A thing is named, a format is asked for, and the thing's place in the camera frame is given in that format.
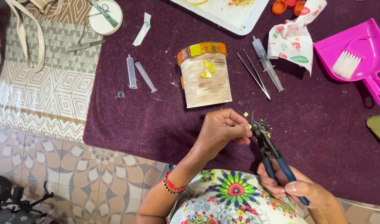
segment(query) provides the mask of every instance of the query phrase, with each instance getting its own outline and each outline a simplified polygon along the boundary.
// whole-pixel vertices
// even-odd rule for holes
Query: person
[[[232,109],[208,112],[189,153],[144,197],[135,223],[153,224],[304,224],[296,209],[284,202],[305,196],[316,224],[347,223],[337,199],[297,169],[288,182],[271,159],[278,182],[268,177],[263,163],[253,175],[232,170],[203,170],[229,141],[250,144],[252,132],[245,118]]]

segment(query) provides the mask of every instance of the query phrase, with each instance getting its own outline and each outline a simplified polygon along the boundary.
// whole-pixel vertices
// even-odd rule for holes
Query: white plastic lid
[[[113,28],[113,26],[108,22],[108,20],[104,18],[102,14],[98,14],[100,12],[93,6],[89,12],[89,15],[94,15],[94,14],[98,14],[98,15],[89,17],[90,26],[93,28],[93,30],[96,33],[100,35],[113,34],[115,31],[119,29],[119,27],[122,24],[123,14],[122,14],[121,8],[114,0],[100,0],[97,3],[103,9],[107,9],[105,5],[108,6],[109,12],[107,13],[110,15],[110,17],[112,17],[113,19],[115,19],[115,21],[118,22],[118,25],[115,28]]]

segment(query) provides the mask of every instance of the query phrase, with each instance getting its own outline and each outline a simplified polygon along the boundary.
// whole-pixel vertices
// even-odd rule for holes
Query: hand
[[[289,183],[287,177],[277,164],[277,161],[275,159],[270,160],[279,183],[267,175],[263,162],[259,164],[257,173],[260,175],[262,187],[264,187],[276,199],[289,195],[292,199],[302,204],[297,196],[305,196],[310,201],[310,205],[307,207],[311,209],[324,208],[330,206],[333,200],[336,201],[336,198],[329,191],[310,180],[307,176],[303,175],[299,170],[292,166],[289,166],[289,168],[291,168],[297,181]]]
[[[241,145],[250,144],[250,137],[248,121],[233,109],[208,112],[192,150],[197,156],[211,160],[230,140]]]

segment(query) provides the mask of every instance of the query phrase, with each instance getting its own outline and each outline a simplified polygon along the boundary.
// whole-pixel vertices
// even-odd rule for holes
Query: red bottle cap
[[[295,16],[300,16],[301,15],[301,12],[303,10],[303,7],[305,6],[306,2],[302,1],[302,2],[298,2],[295,6],[295,8],[293,8],[293,13],[295,14]]]
[[[272,13],[275,15],[282,14],[287,9],[287,2],[285,0],[277,0],[272,6]]]
[[[285,0],[287,2],[287,7],[292,8],[295,7],[299,0]]]

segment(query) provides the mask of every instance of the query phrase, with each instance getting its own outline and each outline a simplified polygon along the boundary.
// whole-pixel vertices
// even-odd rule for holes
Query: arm
[[[310,180],[297,169],[289,166],[297,178],[297,181],[288,182],[275,159],[272,159],[273,170],[276,173],[276,180],[267,175],[263,163],[259,164],[257,173],[260,175],[262,186],[269,191],[275,198],[290,196],[292,199],[301,203],[297,196],[305,196],[310,205],[307,209],[316,224],[347,224],[345,214],[339,202],[329,191],[319,184]]]
[[[249,144],[252,136],[245,118],[232,109],[208,112],[200,134],[190,152],[170,172],[169,181],[177,188],[187,186],[216,157],[230,140]],[[167,191],[163,180],[158,181],[143,199],[136,214],[136,223],[166,223],[178,195]]]

